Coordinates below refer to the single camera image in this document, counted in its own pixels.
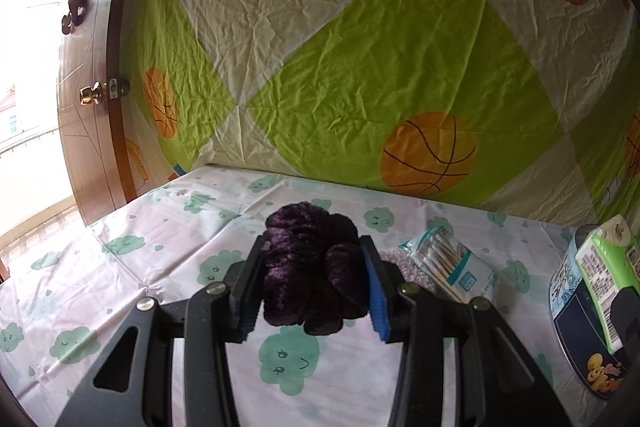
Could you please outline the green tissue pack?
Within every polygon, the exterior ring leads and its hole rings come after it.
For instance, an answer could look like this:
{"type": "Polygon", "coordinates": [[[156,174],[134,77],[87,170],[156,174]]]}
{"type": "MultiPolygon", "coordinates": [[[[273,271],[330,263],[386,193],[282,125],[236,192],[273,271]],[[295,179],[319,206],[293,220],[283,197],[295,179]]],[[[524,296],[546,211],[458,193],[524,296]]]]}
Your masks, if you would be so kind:
{"type": "Polygon", "coordinates": [[[617,215],[592,230],[575,254],[600,319],[608,352],[623,348],[611,319],[614,298],[625,287],[639,290],[639,241],[617,215]]]}

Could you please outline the purple velvet scrunchie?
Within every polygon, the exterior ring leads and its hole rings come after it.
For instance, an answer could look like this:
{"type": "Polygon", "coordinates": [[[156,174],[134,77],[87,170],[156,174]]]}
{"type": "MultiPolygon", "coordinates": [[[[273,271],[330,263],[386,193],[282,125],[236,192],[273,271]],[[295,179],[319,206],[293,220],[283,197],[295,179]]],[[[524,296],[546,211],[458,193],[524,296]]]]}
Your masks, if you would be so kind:
{"type": "Polygon", "coordinates": [[[311,202],[283,206],[266,219],[262,259],[270,325],[325,336],[368,314],[369,275],[349,217],[311,202]]]}

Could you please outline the cotton swab packet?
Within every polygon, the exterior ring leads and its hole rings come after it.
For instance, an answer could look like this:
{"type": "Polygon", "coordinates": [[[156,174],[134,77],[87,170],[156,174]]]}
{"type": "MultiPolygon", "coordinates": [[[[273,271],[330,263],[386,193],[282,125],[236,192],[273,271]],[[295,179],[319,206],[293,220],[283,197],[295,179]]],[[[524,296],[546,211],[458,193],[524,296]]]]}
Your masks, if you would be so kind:
{"type": "Polygon", "coordinates": [[[497,303],[498,274],[445,228],[429,229],[399,248],[456,303],[497,303]]]}

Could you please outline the pink fluffy fleece pouch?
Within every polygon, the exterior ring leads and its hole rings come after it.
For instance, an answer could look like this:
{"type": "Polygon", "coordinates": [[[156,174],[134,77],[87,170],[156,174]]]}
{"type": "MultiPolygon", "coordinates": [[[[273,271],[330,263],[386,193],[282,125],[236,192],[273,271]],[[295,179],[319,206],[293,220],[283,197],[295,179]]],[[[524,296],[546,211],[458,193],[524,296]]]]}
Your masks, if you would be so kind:
{"type": "Polygon", "coordinates": [[[410,258],[407,251],[401,248],[387,249],[380,252],[380,257],[383,261],[396,265],[406,282],[415,283],[426,291],[436,294],[435,282],[410,258]]]}

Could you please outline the round metal tin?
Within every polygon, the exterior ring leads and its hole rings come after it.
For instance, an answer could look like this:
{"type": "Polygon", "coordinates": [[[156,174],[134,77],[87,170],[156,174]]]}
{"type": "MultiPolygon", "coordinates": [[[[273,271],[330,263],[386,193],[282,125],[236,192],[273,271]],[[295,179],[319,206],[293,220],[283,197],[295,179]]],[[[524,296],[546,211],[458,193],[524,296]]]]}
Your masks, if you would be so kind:
{"type": "Polygon", "coordinates": [[[549,308],[556,337],[579,381],[592,395],[608,400],[620,389],[630,362],[575,260],[595,228],[582,225],[570,239],[560,267],[551,277],[549,308]]]}

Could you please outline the wooden door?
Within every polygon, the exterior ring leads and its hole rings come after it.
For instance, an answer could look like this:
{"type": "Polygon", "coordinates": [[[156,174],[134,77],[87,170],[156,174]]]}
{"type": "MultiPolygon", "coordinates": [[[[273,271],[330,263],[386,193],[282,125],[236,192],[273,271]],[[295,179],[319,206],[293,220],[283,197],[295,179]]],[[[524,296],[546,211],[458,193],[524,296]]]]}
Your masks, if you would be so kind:
{"type": "Polygon", "coordinates": [[[79,90],[126,79],[125,0],[89,0],[64,36],[67,0],[1,0],[1,228],[76,207],[92,223],[136,195],[122,101],[82,106],[79,90]]]}

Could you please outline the brass door knob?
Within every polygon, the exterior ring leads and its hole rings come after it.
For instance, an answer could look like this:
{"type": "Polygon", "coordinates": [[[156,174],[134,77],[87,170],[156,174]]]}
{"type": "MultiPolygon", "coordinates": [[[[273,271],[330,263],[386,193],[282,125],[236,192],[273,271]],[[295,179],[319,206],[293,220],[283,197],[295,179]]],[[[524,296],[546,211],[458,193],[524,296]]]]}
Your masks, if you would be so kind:
{"type": "Polygon", "coordinates": [[[96,81],[92,86],[79,90],[79,102],[82,106],[100,105],[106,100],[118,100],[128,95],[130,82],[126,79],[111,78],[107,82],[96,81]]]}

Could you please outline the green cream sports bedsheet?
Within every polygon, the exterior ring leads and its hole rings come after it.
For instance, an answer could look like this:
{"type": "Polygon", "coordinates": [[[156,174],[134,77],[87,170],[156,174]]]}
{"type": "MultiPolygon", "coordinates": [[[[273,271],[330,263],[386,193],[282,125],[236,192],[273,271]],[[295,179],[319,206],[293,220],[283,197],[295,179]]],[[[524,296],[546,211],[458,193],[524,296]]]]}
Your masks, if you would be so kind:
{"type": "Polygon", "coordinates": [[[639,219],[631,0],[126,0],[134,189],[204,165],[639,219]]]}

